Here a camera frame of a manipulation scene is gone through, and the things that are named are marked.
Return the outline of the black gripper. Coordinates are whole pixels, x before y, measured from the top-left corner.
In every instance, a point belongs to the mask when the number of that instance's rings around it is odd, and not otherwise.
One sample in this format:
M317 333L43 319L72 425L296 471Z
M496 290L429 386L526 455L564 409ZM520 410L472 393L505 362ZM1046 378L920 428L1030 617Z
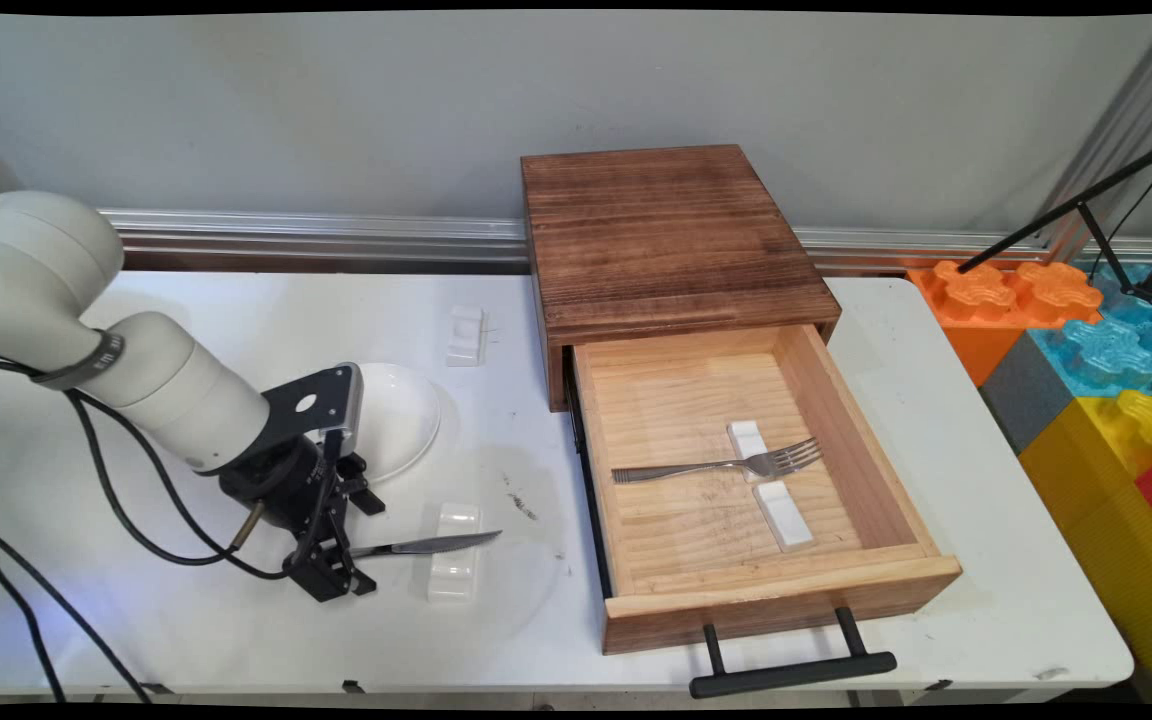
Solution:
M376 579L347 558L351 551L346 530L348 501L366 516L387 510L371 491L366 470L366 461L357 454L339 458L329 468L320 444L293 438L230 462L218 470L218 480L225 495L247 509L264 503L262 520L296 537L296 550L285 556L282 570L317 602L326 602L347 594L371 594L378 588ZM310 520L325 480L329 484L328 501Z

